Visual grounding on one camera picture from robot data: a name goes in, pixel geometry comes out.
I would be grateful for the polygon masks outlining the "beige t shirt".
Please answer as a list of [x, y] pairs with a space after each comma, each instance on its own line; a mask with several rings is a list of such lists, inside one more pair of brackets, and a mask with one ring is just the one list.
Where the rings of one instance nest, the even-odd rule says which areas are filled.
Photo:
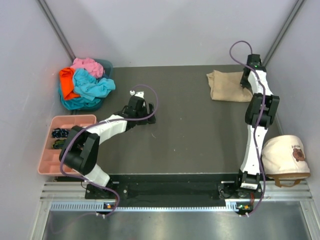
[[242, 88], [240, 81], [242, 72], [221, 72], [214, 70], [206, 75], [210, 87], [210, 97], [213, 101], [248, 103], [253, 94], [247, 88]]

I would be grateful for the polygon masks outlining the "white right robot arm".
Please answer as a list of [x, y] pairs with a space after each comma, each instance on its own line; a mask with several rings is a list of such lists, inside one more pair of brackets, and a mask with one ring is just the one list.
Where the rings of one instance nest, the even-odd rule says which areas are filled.
[[262, 65], [259, 54], [250, 54], [240, 80], [240, 85], [252, 91], [252, 98], [245, 112], [247, 124], [247, 144], [244, 160], [239, 169], [233, 192], [239, 198], [245, 198], [255, 192], [260, 185], [261, 150], [269, 127], [273, 124], [279, 106], [280, 97], [274, 95], [267, 81], [267, 70]]

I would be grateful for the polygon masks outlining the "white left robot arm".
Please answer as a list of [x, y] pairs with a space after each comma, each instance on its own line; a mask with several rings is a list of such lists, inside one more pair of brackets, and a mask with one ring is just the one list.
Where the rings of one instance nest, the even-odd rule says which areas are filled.
[[131, 96], [122, 110], [105, 120], [88, 127], [73, 126], [59, 155], [60, 166], [78, 172], [82, 178], [96, 186], [102, 198], [109, 198], [114, 191], [110, 176], [97, 164], [100, 145], [135, 126], [155, 124], [155, 106], [144, 97]]

